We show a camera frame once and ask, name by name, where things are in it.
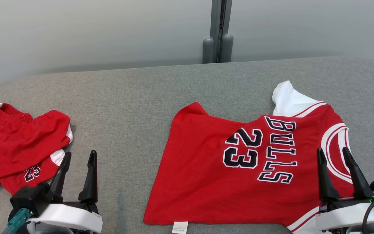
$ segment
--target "gray fabric surface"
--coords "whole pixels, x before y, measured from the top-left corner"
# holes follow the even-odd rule
[[[374,180],[374,61],[369,59],[326,57],[45,74],[0,85],[0,102],[33,117],[52,109],[70,116],[74,142],[68,147],[72,160],[63,191],[66,200],[77,200],[90,150],[98,151],[102,233],[171,233],[171,226],[149,226],[142,219],[174,115],[199,101],[210,115],[249,122],[273,111],[273,89],[285,80],[334,107],[350,128],[353,156],[369,182]],[[9,197],[0,187],[0,233],[11,210]],[[188,233],[288,230],[267,224],[189,224]]]

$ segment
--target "clothing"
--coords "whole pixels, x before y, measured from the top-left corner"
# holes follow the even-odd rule
[[[315,233],[320,204],[317,148],[342,197],[353,187],[341,149],[347,126],[325,102],[289,81],[272,96],[273,115],[250,123],[210,116],[195,102],[174,117],[144,215],[150,225],[277,223]]]
[[[32,119],[0,103],[0,183],[12,195],[51,178],[73,135],[70,118],[59,111]]]

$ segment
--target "care label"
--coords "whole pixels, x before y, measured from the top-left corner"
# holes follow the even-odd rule
[[[188,222],[174,222],[172,233],[186,234]]]

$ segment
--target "basketball jersey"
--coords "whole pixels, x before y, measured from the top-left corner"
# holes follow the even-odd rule
[[[353,187],[343,147],[347,126],[325,102],[289,81],[273,92],[273,115],[250,123],[210,116],[195,102],[174,117],[144,222],[276,223],[316,233],[317,149],[342,197]]]

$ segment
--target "white partition wall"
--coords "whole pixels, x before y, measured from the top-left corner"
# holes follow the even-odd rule
[[[233,0],[232,62],[353,55],[374,59],[374,0]]]
[[[0,83],[202,62],[211,0],[0,0]]]

